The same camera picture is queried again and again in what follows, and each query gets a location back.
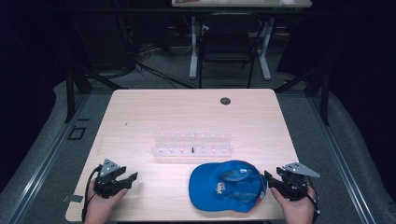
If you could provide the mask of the person's right hand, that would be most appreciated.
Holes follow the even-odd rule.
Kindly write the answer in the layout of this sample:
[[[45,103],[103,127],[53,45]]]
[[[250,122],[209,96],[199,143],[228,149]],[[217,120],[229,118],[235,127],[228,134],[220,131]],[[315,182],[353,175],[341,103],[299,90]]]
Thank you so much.
[[[308,197],[299,201],[288,201],[276,188],[270,188],[274,198],[282,208],[288,224],[313,224],[315,206]]]

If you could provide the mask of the clear acrylic peg rack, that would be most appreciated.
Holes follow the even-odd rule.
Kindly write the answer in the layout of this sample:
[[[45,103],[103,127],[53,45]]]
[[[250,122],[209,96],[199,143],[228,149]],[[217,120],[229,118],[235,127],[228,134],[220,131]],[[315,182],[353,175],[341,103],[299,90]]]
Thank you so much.
[[[156,133],[154,140],[151,151],[156,157],[230,157],[233,153],[228,133]]]

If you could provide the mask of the black chair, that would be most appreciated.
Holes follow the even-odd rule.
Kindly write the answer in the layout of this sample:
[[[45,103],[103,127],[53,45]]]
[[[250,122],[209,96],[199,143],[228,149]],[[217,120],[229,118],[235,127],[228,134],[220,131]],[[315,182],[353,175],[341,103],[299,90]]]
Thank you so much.
[[[204,63],[250,64],[247,87],[250,87],[258,40],[264,28],[254,13],[213,13],[200,21],[198,46],[198,86],[203,85]]]

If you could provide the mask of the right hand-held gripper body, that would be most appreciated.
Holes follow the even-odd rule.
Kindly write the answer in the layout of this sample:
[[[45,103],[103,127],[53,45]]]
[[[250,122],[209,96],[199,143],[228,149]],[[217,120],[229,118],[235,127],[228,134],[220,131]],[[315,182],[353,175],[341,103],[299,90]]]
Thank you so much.
[[[319,178],[320,174],[308,168],[300,162],[285,164],[280,167],[292,173],[291,180],[283,182],[281,194],[291,201],[299,201],[307,196],[307,186],[311,183],[310,178]]]

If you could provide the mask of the blue baseball cap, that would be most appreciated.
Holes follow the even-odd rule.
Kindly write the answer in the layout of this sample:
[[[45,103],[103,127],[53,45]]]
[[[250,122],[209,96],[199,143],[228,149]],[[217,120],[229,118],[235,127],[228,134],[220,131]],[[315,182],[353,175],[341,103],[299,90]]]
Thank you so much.
[[[204,163],[189,180],[191,203],[208,212],[248,213],[266,194],[267,179],[246,161]]]

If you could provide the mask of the person's left hand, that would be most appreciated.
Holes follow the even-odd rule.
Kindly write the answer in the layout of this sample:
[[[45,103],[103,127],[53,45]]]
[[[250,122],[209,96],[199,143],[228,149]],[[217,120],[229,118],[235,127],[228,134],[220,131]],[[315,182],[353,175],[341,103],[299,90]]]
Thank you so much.
[[[115,196],[108,199],[102,198],[95,194],[94,180],[91,181],[88,190],[88,205],[86,206],[86,216],[84,224],[105,224],[110,217],[114,207],[127,194],[128,189],[122,189]]]

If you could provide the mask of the white-legged desk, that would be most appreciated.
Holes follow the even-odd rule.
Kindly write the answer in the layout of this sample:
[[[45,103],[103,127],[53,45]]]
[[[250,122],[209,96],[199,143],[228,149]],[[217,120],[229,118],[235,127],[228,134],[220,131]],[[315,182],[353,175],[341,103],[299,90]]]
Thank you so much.
[[[242,8],[242,9],[291,9],[292,11],[303,10],[312,7],[311,0],[172,0],[173,7],[219,7],[219,8]],[[265,55],[272,35],[275,18],[272,17],[264,23],[263,44],[258,50],[259,62],[262,69],[262,76],[265,80],[270,80],[271,74]]]

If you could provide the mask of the black metal frame stand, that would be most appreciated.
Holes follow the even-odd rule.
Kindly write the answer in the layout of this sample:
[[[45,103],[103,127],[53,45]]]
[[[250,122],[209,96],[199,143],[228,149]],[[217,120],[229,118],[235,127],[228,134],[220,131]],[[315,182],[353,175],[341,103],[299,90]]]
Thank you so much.
[[[304,89],[304,94],[306,97],[315,97],[318,94],[318,91],[321,91],[319,115],[324,124],[329,126],[328,109],[330,95],[330,74],[325,67],[321,66],[314,68],[301,76],[295,77],[280,87],[275,88],[275,92],[280,93],[288,90],[302,81],[307,82]]]
[[[102,77],[98,73],[84,67],[84,66],[72,66],[66,78],[66,101],[67,101],[67,116],[65,121],[69,122],[75,115],[76,103],[75,103],[75,88],[82,94],[90,94],[92,92],[92,85],[88,78],[91,77],[100,83],[108,86],[112,90],[124,90],[124,87]]]

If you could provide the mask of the aluminium floor rail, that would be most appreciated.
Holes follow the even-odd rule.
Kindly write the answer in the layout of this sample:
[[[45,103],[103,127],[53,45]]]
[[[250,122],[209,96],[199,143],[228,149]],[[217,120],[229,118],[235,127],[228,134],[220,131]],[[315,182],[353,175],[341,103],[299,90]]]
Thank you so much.
[[[311,109],[314,111],[314,115],[321,130],[324,132],[326,139],[330,145],[330,154],[332,161],[335,164],[335,167],[338,171],[338,174],[341,176],[344,186],[346,188],[347,194],[349,195],[350,200],[352,201],[355,210],[361,220],[361,224],[377,224],[375,218],[364,199],[361,188],[354,175],[351,173],[349,166],[347,165],[347,161],[341,151],[341,148],[333,135],[332,127],[325,124],[322,120],[322,117],[319,113],[319,103],[315,98],[308,97],[307,102],[309,103]]]
[[[77,112],[64,122],[64,102],[58,101],[49,121],[0,195],[0,224],[79,224],[66,219],[64,195],[75,188],[92,146],[99,113],[91,112],[94,98],[78,97]],[[74,126],[85,127],[81,140],[68,140]]]

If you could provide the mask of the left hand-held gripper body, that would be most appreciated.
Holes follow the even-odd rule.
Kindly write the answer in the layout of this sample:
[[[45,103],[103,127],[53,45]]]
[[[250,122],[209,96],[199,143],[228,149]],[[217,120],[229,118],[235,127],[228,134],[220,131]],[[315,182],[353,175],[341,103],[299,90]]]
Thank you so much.
[[[117,179],[113,179],[113,172],[122,167],[110,159],[104,159],[103,165],[100,168],[98,176],[94,182],[94,192],[103,198],[115,196],[122,190]]]

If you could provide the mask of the black tape square outline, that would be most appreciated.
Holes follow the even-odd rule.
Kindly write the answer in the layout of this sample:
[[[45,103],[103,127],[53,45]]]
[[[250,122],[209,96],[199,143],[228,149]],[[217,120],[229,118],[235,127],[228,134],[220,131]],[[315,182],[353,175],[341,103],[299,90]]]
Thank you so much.
[[[86,132],[85,127],[74,126],[69,133],[68,140],[81,140]]]

